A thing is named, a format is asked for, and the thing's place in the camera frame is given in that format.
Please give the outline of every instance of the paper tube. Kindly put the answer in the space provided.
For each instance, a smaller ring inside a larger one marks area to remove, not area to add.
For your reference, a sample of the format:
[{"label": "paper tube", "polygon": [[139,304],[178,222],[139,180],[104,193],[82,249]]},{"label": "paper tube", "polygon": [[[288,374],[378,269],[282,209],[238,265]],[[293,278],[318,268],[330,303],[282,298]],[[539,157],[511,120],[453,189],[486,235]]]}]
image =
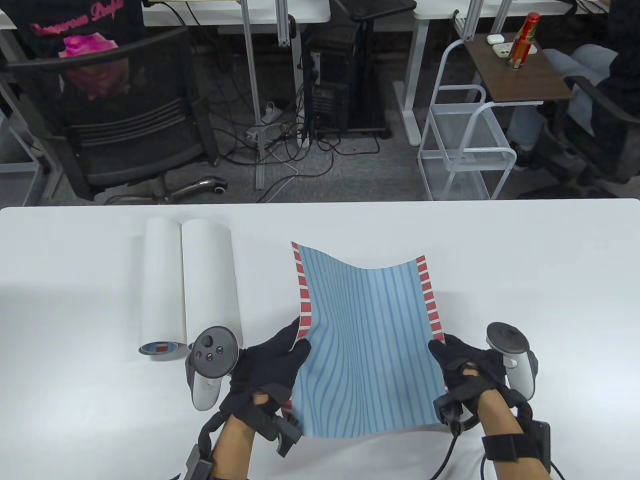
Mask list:
[{"label": "paper tube", "polygon": [[163,355],[186,343],[180,223],[151,218],[143,240],[140,353]]},{"label": "paper tube", "polygon": [[211,220],[182,226],[187,342],[210,326],[225,326],[242,346],[231,232]]}]

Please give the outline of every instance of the bottle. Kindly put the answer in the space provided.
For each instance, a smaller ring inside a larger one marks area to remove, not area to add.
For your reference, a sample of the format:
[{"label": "bottle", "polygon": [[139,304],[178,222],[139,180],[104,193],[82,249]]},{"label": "bottle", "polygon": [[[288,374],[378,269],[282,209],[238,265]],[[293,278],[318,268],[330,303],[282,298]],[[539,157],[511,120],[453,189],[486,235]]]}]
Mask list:
[{"label": "bottle", "polygon": [[518,70],[527,61],[529,50],[531,50],[531,45],[533,44],[533,36],[536,33],[536,28],[539,23],[539,13],[531,12],[527,15],[524,25],[513,40],[511,52],[509,52],[507,64],[511,68]]}]

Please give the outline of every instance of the floor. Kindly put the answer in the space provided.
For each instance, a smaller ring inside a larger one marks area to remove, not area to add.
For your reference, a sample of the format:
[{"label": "floor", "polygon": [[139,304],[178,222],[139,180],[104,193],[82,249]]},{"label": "floor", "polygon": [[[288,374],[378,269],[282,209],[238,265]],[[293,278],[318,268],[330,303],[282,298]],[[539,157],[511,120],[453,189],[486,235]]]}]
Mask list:
[{"label": "floor", "polygon": [[[416,95],[415,112],[419,120],[424,122],[426,116],[426,105],[431,95],[431,89],[435,80],[437,65],[428,62],[423,65],[420,77],[418,92]],[[340,152],[333,154],[333,166],[321,177],[318,178],[298,178],[288,183],[274,198],[271,196],[284,184],[278,183],[269,193],[264,196],[266,189],[256,191],[254,189],[254,168],[253,166],[239,166],[222,161],[216,168],[210,167],[206,163],[195,163],[187,165],[178,170],[169,172],[167,183],[170,188],[196,181],[205,175],[217,175],[228,181],[228,190],[224,195],[202,194],[193,197],[189,202],[198,204],[207,203],[246,203],[260,201],[272,202],[372,202],[372,201],[395,201],[395,200],[425,200],[425,189],[420,176],[420,170],[416,162],[417,147],[411,147],[406,139],[404,129],[395,109],[395,100],[392,92],[392,82],[404,78],[406,59],[379,61],[376,70],[379,72],[383,96],[385,98],[387,122],[392,137],[388,140],[379,140],[379,154],[366,154],[359,152],[370,152],[376,150],[376,144],[371,137],[357,136],[342,138],[337,150]],[[234,59],[234,77],[237,79],[236,89],[230,81],[230,76],[221,74],[214,66],[211,55],[200,54],[196,57],[196,67],[200,88],[203,92],[211,93],[211,101],[216,102],[211,109],[217,115],[211,115],[211,123],[215,128],[228,132],[234,132],[234,127],[220,116],[229,117],[232,114],[233,120],[240,124],[252,124],[252,112],[243,101],[238,99],[238,91],[249,92],[248,70],[245,60],[241,57]],[[260,90],[260,100],[264,108],[267,100],[283,99],[290,100],[294,95],[292,80],[292,65],[286,61],[260,61],[258,57],[258,80]],[[473,75],[472,64],[466,57],[466,53],[460,52],[452,55],[445,71],[443,83],[468,83]],[[230,108],[219,102],[224,99],[220,93],[218,85],[212,81],[213,76],[218,80],[220,88],[227,99],[232,103]],[[498,112],[497,115],[503,126],[508,124],[510,112]],[[236,125],[235,133],[245,138],[246,127]],[[270,136],[277,136],[277,128],[272,127],[268,132]],[[216,137],[222,152],[228,152],[234,146],[234,140],[221,131],[216,131]],[[329,139],[332,143],[337,142],[337,138]],[[308,154],[298,162],[290,162],[301,174],[317,175],[326,171],[332,164],[332,153],[324,152],[320,147],[327,149],[326,144],[313,144]],[[280,146],[276,154],[280,159],[288,159],[284,150]],[[297,150],[295,141],[289,142],[289,152],[293,155]],[[305,151],[301,151],[298,157],[302,157]],[[234,160],[245,163],[255,161],[254,153],[250,150],[240,150]],[[281,164],[274,157],[268,159],[266,166],[266,188],[282,177],[295,174],[289,165]],[[496,183],[495,177],[487,179],[488,184]],[[555,180],[546,171],[513,171],[509,176],[500,199],[516,198],[522,192],[554,184]],[[640,180],[630,182],[626,186],[608,186],[619,196],[632,196],[640,198]],[[94,202],[87,202],[77,198],[66,178],[63,178],[54,198],[41,200],[40,205],[101,205],[105,200],[113,195],[122,193],[146,193],[148,185],[145,183],[135,186],[122,186],[112,188],[99,194]]]}]

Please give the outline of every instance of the red and white border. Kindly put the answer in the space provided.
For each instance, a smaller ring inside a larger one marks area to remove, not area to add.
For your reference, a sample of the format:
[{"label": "red and white border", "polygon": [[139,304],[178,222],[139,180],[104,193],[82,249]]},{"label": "red and white border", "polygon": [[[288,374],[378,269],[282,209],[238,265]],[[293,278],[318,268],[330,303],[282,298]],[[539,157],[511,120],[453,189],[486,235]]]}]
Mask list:
[{"label": "red and white border", "polygon": [[420,284],[422,285],[422,294],[424,295],[424,304],[427,308],[431,334],[433,335],[434,340],[444,342],[444,332],[442,331],[440,316],[438,315],[438,307],[436,306],[435,297],[433,295],[433,287],[431,286],[431,277],[429,277],[427,259],[423,255],[415,259],[415,262],[418,265],[418,274],[420,275]]},{"label": "red and white border", "polygon": [[311,297],[309,296],[309,287],[307,285],[307,277],[305,275],[305,267],[302,264],[300,256],[300,248],[297,243],[291,242],[293,247],[293,256],[296,259],[296,269],[298,270],[298,284],[300,285],[300,327],[298,328],[298,336],[296,342],[307,336],[311,329],[312,312]]}]

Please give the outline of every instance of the hand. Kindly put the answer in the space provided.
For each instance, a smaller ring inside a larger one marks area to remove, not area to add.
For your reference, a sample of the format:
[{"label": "hand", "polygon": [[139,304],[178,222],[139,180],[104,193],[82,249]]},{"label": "hand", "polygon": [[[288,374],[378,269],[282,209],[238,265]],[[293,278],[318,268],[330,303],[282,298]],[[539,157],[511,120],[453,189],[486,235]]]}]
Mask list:
[{"label": "hand", "polygon": [[272,415],[289,400],[298,370],[311,352],[308,340],[300,340],[294,346],[299,325],[297,318],[265,343],[241,350],[231,372],[225,408],[239,407],[251,396],[257,404],[254,394],[262,393],[269,396],[269,401],[261,409]]},{"label": "hand", "polygon": [[[489,384],[504,386],[506,370],[502,364],[502,354],[492,349],[480,350],[465,344],[453,335],[445,334],[445,342],[431,340],[429,351],[442,369],[444,381],[449,390],[454,390],[474,376],[482,376]],[[477,411],[478,398],[466,401],[465,406]]]}]

